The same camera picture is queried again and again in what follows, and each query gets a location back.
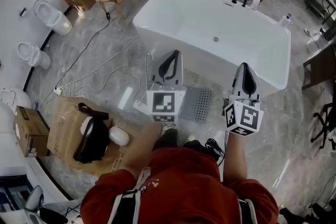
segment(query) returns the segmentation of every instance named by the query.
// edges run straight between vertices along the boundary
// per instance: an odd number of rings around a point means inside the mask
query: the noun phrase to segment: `bathtub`
[[[232,89],[248,63],[260,78],[260,96],[287,85],[290,31],[232,0],[149,0],[133,23],[154,58],[179,50],[184,68]]]

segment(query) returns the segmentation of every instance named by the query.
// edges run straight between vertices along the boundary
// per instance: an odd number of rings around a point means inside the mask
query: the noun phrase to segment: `toilet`
[[[26,92],[19,88],[3,88],[0,90],[0,100],[15,113],[16,107],[31,109],[32,102]]]
[[[51,63],[50,57],[41,51],[36,44],[20,42],[16,47],[17,55],[31,67],[48,69]]]
[[[35,15],[54,32],[65,36],[72,29],[72,23],[58,9],[46,0],[37,0],[33,5]]]

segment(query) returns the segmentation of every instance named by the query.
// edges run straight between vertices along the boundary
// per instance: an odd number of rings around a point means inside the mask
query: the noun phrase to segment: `gray drain cover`
[[[179,118],[194,122],[205,122],[210,107],[212,90],[186,86],[183,106]]]

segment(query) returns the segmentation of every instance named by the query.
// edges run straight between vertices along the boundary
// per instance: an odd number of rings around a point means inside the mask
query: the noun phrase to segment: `soap bottle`
[[[290,13],[287,16],[284,16],[280,21],[279,21],[279,25],[281,25],[282,27],[286,27],[287,25],[290,24]]]
[[[260,3],[260,0],[252,0],[251,9],[256,10],[259,3]]]

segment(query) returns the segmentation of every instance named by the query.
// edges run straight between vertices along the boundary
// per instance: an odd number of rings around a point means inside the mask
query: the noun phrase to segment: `marble floor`
[[[119,17],[113,4],[108,4],[107,8],[111,13],[109,26],[93,39],[59,85],[65,85],[89,74],[137,37],[138,33],[132,20],[146,1],[125,0],[122,8],[128,15],[126,20]],[[302,63],[318,50],[316,43],[304,34],[303,29],[307,28],[311,33],[317,33],[321,27],[321,19],[306,10],[303,0],[264,0],[258,10],[275,20],[291,13],[292,23],[288,26],[291,31],[291,59],[286,89],[263,98],[262,107],[265,114],[261,130],[258,134],[245,138],[249,177],[264,184],[279,205],[283,204],[293,212],[302,214],[308,203],[317,201],[328,179],[336,173],[336,159],[328,152],[329,143],[323,150],[319,150],[320,141],[310,143],[312,135],[321,127],[312,115],[320,111],[325,103],[330,102],[331,96],[322,86],[301,91],[305,73]],[[105,14],[97,4],[82,17],[78,16],[76,10],[72,10],[68,17],[74,24],[73,30],[64,37],[52,36],[45,50],[51,57],[51,67],[47,71],[35,69],[27,89],[31,99],[39,102],[41,113],[49,125],[56,112],[59,97],[54,98],[53,93],[49,96],[48,94],[93,34],[107,25]],[[100,89],[111,71],[128,65],[141,79],[140,91],[135,96],[135,99],[139,100],[146,89],[145,54],[145,46],[138,38],[119,58],[113,59],[93,75],[77,82],[76,88],[89,84],[94,89]],[[151,61],[148,55],[147,72],[150,72]],[[223,146],[221,87],[189,71],[185,72],[185,84],[209,87],[214,91],[214,98],[206,123],[178,123],[180,139],[189,132],[195,132],[201,142],[204,143],[209,137],[213,137]],[[131,102],[127,103],[123,110],[117,108],[127,87],[137,89],[138,79],[129,69],[120,69],[110,77],[102,91],[94,92],[88,87],[82,90],[85,92],[83,95],[87,94],[98,105],[117,111],[128,120],[143,124],[147,120],[146,117],[133,109]],[[54,156],[44,157],[43,162],[55,180],[73,198],[81,198],[97,180],[94,176],[66,167]],[[321,204],[326,202],[332,192],[332,184],[331,181],[319,200]]]

